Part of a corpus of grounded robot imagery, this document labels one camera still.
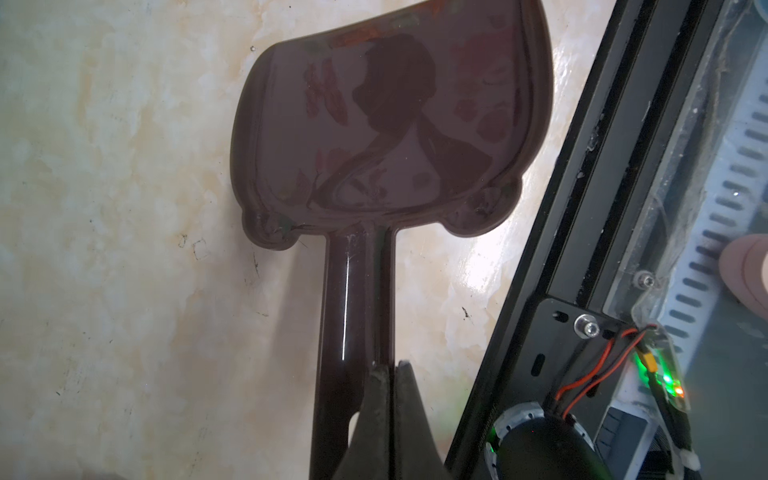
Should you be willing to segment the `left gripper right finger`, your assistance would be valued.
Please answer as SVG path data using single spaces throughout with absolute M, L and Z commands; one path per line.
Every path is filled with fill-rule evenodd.
M 393 479 L 450 479 L 432 436 L 410 362 L 394 370 L 392 417 Z

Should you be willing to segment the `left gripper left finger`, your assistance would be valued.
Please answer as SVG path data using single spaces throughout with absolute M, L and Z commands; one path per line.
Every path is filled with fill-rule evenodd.
M 370 371 L 352 439 L 333 479 L 391 477 L 392 371 L 379 365 Z

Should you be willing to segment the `dark brown dustpan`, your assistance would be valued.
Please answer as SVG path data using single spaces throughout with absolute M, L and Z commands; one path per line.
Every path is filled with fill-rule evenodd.
M 538 1 L 425 1 L 265 50 L 237 107 L 231 182 L 247 237 L 326 240 L 310 475 L 347 449 L 371 369 L 395 361 L 395 240 L 503 223 L 548 129 Z

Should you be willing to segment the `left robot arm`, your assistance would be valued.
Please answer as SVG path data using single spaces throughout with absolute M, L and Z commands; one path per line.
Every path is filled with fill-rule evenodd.
M 518 404 L 492 424 L 483 447 L 491 479 L 610 479 L 577 423 Z M 436 449 L 412 365 L 372 370 L 350 445 L 335 479 L 449 479 Z

